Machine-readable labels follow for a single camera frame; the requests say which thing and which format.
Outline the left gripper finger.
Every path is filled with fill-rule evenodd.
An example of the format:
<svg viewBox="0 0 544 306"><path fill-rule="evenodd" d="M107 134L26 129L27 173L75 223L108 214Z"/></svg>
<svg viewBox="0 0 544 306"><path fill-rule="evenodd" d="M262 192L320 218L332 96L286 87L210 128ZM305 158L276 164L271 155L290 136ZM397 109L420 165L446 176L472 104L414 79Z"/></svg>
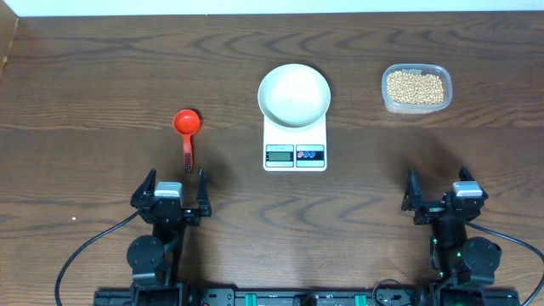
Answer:
<svg viewBox="0 0 544 306"><path fill-rule="evenodd" d="M130 205L136 209L150 209L156 187L156 170L152 168L143 183L131 196Z"/></svg>
<svg viewBox="0 0 544 306"><path fill-rule="evenodd" d="M199 214L208 218L212 216L212 206L207 193L207 176L203 169L199 172L199 188L196 196Z"/></svg>

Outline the red measuring scoop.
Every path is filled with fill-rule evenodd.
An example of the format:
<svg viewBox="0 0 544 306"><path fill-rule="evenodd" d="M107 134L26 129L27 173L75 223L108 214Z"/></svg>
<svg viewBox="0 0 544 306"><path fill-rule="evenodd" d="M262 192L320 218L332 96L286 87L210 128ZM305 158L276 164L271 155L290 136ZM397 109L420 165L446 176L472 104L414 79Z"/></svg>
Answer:
<svg viewBox="0 0 544 306"><path fill-rule="evenodd" d="M179 111L173 118L174 130L182 136L184 147L184 171L191 173L194 167L194 149L192 138L201 127L201 118L190 109Z"/></svg>

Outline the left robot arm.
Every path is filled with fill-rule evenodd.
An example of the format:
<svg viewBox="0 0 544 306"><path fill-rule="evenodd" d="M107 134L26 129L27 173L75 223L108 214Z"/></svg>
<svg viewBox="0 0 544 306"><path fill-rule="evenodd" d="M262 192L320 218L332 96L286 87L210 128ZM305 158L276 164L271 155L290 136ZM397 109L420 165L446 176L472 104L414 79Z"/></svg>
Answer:
<svg viewBox="0 0 544 306"><path fill-rule="evenodd" d="M186 228L198 226L202 218L212 215L204 171L199 172L196 204L196 208L184 208L183 185L157 183L154 169L134 191L130 205L153 230L150 235L136 238L127 250L133 305L188 303L186 289L177 281L177 275Z"/></svg>

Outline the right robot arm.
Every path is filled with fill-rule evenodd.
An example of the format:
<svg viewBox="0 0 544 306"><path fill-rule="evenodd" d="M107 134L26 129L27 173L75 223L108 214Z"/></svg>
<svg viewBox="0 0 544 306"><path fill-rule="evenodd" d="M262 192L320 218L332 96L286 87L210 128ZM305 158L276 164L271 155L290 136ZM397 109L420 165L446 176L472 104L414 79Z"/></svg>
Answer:
<svg viewBox="0 0 544 306"><path fill-rule="evenodd" d="M403 211L415 225L432 228L429 257L440 279L431 280L413 298L415 305L484 305L485 288L495 282L501 248L484 237L468 237L466 222L480 215L488 199L466 167L442 198L425 201L414 170L407 173Z"/></svg>

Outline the white digital kitchen scale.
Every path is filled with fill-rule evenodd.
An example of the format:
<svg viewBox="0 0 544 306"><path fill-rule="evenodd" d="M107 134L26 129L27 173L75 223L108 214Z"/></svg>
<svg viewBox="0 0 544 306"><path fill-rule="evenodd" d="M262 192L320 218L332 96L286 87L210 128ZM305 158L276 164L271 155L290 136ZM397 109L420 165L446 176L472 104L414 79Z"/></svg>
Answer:
<svg viewBox="0 0 544 306"><path fill-rule="evenodd" d="M301 128L282 127L265 118L262 165L269 172L324 172L327 169L326 116Z"/></svg>

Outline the white round bowl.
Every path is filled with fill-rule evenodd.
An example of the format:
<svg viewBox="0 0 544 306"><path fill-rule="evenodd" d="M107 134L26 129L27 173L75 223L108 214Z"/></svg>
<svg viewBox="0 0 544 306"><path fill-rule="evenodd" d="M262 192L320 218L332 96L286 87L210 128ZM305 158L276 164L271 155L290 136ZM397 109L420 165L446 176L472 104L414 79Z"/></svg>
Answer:
<svg viewBox="0 0 544 306"><path fill-rule="evenodd" d="M332 93L315 68L286 64L263 78L257 98L263 115L275 125L299 129L316 124L327 113Z"/></svg>

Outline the clear plastic container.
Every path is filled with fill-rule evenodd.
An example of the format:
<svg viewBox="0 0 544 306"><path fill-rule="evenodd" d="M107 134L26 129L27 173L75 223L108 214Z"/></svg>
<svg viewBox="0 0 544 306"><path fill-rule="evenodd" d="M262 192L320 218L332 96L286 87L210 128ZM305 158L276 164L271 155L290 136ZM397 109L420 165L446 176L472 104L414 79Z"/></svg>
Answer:
<svg viewBox="0 0 544 306"><path fill-rule="evenodd" d="M433 74L435 76L438 76L443 83L445 101L439 105L408 105L408 104L399 104L394 102L388 96L386 78L390 73L393 73L395 71L404 71L404 72L409 72L416 75ZM433 112L442 111L450 104L453 97L451 76L445 68L439 65L430 65L430 64L391 65L382 74L381 85L382 85L382 97L383 97L385 108L389 112L396 113L396 114L419 115L419 114L430 114Z"/></svg>

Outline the soybeans in container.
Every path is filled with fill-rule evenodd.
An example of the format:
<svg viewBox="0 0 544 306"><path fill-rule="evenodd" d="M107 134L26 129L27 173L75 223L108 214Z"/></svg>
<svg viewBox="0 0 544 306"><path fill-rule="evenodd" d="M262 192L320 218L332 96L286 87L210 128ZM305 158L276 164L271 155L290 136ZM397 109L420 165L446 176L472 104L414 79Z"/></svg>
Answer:
<svg viewBox="0 0 544 306"><path fill-rule="evenodd" d="M439 105L445 101L443 83L433 74L395 71L387 76L386 85L388 96L399 104Z"/></svg>

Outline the cardboard box at left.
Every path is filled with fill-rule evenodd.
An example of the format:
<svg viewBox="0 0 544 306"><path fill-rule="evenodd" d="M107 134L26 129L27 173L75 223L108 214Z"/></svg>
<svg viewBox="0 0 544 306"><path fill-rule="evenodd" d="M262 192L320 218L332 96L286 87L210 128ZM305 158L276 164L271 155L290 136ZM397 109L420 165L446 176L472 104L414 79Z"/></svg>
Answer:
<svg viewBox="0 0 544 306"><path fill-rule="evenodd" d="M3 1L0 3L0 74L8 62L15 33L19 25L19 16Z"/></svg>

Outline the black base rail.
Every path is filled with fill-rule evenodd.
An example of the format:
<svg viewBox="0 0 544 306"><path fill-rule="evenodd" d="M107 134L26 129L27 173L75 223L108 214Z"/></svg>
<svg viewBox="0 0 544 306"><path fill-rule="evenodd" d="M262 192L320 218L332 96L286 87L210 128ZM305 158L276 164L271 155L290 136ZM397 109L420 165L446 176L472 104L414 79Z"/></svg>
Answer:
<svg viewBox="0 0 544 306"><path fill-rule="evenodd" d="M93 304L99 306L189 305L189 306L373 306L373 305L518 305L512 291L479 292L446 290L438 298L422 292L397 288L364 291L242 291L231 288L188 288L159 290L96 291Z"/></svg>

